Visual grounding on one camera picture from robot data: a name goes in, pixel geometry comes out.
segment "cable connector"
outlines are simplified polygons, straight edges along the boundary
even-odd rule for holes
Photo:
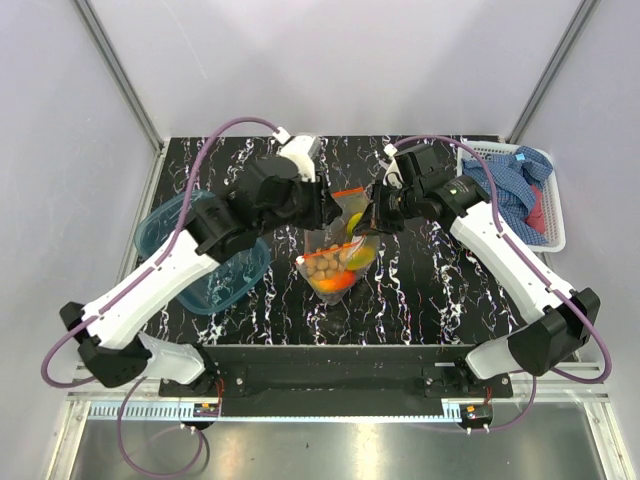
[[[384,147],[384,153],[387,154],[387,157],[389,157],[390,159],[393,160],[393,157],[396,153],[398,153],[398,149],[396,147],[393,146],[393,143],[388,143],[385,147]]]
[[[278,141],[280,145],[284,145],[291,138],[291,135],[289,135],[289,132],[287,132],[282,127],[278,127],[278,130],[273,132],[271,135],[273,136],[273,138],[275,138]]]

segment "red cloth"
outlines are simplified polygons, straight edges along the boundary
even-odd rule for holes
[[[529,216],[525,219],[525,223],[533,228],[536,232],[544,234],[546,227],[544,224],[544,212],[542,211],[542,192],[538,187],[531,186],[531,190],[536,194],[536,204]]]

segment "metal floor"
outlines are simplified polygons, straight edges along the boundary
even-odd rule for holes
[[[494,424],[517,414],[498,404]],[[185,465],[197,441],[172,432],[145,445],[167,422],[125,422],[125,445],[141,466],[169,473]],[[587,417],[577,404],[536,404],[520,425],[468,437],[414,425],[219,423],[205,430],[205,455],[192,479],[580,479],[605,478]],[[71,478],[134,480],[118,451],[114,421],[86,425]]]

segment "white panel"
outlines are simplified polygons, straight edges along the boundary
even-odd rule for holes
[[[93,4],[164,136],[239,115],[292,133],[507,135],[579,1]]]
[[[468,215],[459,217],[453,222],[451,234],[471,250],[504,286],[523,320],[527,323],[536,322],[545,315],[545,307],[556,308],[560,305],[560,299],[546,290],[546,285],[520,259],[515,250],[506,240],[498,236],[493,224],[491,204],[481,202],[469,208],[467,212]],[[571,285],[546,268],[536,254],[513,233],[502,217],[500,217],[500,223],[503,233],[551,282],[551,290],[559,290],[571,297]]]
[[[640,3],[601,2],[525,134],[555,160],[567,234],[555,270],[602,300],[596,327],[613,355],[607,388],[640,471]],[[600,358],[592,341],[585,357]]]
[[[465,357],[473,374],[481,379],[495,377],[522,369],[509,350],[509,336],[496,338],[471,350]]]
[[[0,477],[41,478],[58,309],[113,286],[153,154],[70,1],[0,2]],[[72,346],[52,374],[69,380]]]
[[[144,324],[182,290],[220,264],[209,255],[198,255],[198,243],[187,230],[178,234],[173,250],[158,267],[156,262],[166,255],[171,235],[164,244],[124,280],[84,307],[83,320],[100,317],[87,327],[91,336],[100,338],[100,346],[122,350],[144,327]],[[100,310],[140,277],[144,279],[125,294],[109,311]]]
[[[193,345],[178,345],[144,333],[139,338],[151,352],[151,358],[144,369],[147,378],[166,378],[187,385],[204,372],[202,356]]]

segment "white basket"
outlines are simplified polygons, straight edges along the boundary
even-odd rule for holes
[[[509,145],[495,142],[472,142],[465,141],[465,145],[473,148],[482,158],[492,153],[509,154],[514,153],[520,145]],[[553,165],[553,160],[547,152],[538,150]],[[462,175],[462,160],[471,160],[472,156],[465,150],[458,148],[458,175]],[[549,243],[546,245],[529,245],[534,252],[559,252],[566,243],[564,237],[564,222],[562,220],[562,207],[560,206],[560,195],[558,193],[558,182],[555,171],[549,175],[544,184],[542,192],[542,211],[544,212],[544,223],[546,232],[544,237]]]

